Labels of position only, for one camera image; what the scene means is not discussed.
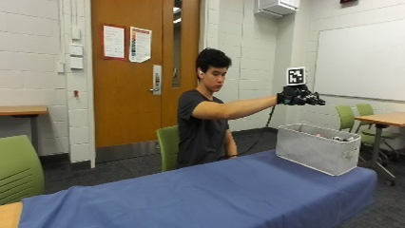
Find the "man's left arm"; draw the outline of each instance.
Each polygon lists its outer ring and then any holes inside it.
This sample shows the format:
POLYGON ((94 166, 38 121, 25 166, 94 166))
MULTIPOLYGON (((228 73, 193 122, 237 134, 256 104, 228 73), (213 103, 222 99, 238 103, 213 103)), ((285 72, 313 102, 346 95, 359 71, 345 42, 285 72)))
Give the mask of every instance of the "man's left arm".
POLYGON ((237 144, 233 139, 230 130, 226 130, 225 133, 225 150, 226 150, 226 157, 228 158, 236 158, 238 155, 238 150, 237 150, 237 144))

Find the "whiteboard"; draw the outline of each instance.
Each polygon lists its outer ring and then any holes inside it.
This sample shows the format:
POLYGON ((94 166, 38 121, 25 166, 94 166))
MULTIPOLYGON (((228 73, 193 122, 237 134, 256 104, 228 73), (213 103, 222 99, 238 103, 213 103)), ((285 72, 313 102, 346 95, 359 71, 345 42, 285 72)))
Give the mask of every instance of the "whiteboard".
POLYGON ((405 101, 405 20, 320 32, 314 91, 405 101))

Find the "black cable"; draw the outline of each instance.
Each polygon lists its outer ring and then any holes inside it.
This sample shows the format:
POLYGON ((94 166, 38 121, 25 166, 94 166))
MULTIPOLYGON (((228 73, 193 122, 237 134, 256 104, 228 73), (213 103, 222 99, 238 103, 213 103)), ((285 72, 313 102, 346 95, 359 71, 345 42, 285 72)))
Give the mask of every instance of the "black cable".
MULTIPOLYGON (((268 124, 269 124, 270 118, 273 116, 274 108, 276 108, 276 105, 273 106, 273 108, 270 109, 270 112, 268 114, 268 120, 266 120, 266 123, 265 123, 265 127, 262 127, 262 132, 261 132, 261 136, 260 136, 258 140, 254 141, 253 144, 250 145, 250 147, 245 151, 242 151, 241 153, 238 153, 237 156, 241 156, 241 155, 246 154, 254 148, 254 145, 258 143, 258 141, 262 139, 262 137, 265 135, 265 130, 268 128, 268 124)), ((229 159, 232 157, 234 157, 234 155, 233 156, 222 156, 222 157, 218 158, 218 160, 229 159)))

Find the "black hair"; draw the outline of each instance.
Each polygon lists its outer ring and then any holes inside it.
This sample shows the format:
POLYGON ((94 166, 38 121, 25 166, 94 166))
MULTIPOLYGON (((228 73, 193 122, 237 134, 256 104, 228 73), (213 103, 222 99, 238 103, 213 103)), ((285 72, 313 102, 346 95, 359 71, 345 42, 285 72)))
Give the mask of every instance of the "black hair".
POLYGON ((213 48, 205 48, 204 50, 201 50, 194 61, 196 69, 200 68, 204 73, 206 72, 209 67, 229 68, 230 65, 230 58, 225 55, 222 51, 213 48))

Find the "green chair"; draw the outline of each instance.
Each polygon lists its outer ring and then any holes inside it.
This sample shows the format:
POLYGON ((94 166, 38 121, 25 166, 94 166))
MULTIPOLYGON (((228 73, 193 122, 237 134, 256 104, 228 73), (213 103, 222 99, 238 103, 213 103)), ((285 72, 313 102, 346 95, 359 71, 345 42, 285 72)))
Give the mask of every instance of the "green chair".
POLYGON ((42 170, 28 137, 0 139, 0 205, 42 193, 42 170))
MULTIPOLYGON (((336 109, 338 111, 340 114, 340 119, 341 119, 341 126, 340 126, 340 130, 346 130, 348 132, 351 132, 353 130, 353 126, 354 126, 354 113, 351 110, 351 107, 349 105, 338 105, 336 106, 336 109)), ((374 146, 374 136, 370 135, 365 135, 365 134, 359 134, 361 136, 361 144, 373 148, 374 146)), ((387 156, 379 151, 379 156, 385 159, 385 161, 382 162, 383 165, 387 164, 387 156)))
MULTIPOLYGON (((355 104, 355 106, 357 106, 358 114, 361 116, 370 116, 370 115, 374 114, 374 111, 373 111, 373 109, 370 107, 370 104, 355 104)), ((358 123, 357 129, 355 129, 355 133, 358 133, 358 131, 359 131, 359 129, 361 129, 361 127, 363 125, 367 125, 367 129, 362 129, 362 133, 365 135, 374 136, 375 135, 375 130, 370 129, 373 123, 369 123, 369 122, 359 122, 358 123)), ((399 133, 394 133, 394 132, 390 132, 390 131, 382 131, 382 133, 381 133, 381 139, 385 139, 385 140, 397 140, 399 138, 401 138, 401 134, 399 133)), ((398 158, 399 153, 393 149, 393 147, 389 145, 387 142, 385 142, 385 145, 389 147, 389 149, 393 152, 391 159, 395 160, 398 158)))
POLYGON ((157 130, 162 156, 162 172, 177 168, 178 127, 177 125, 157 130))

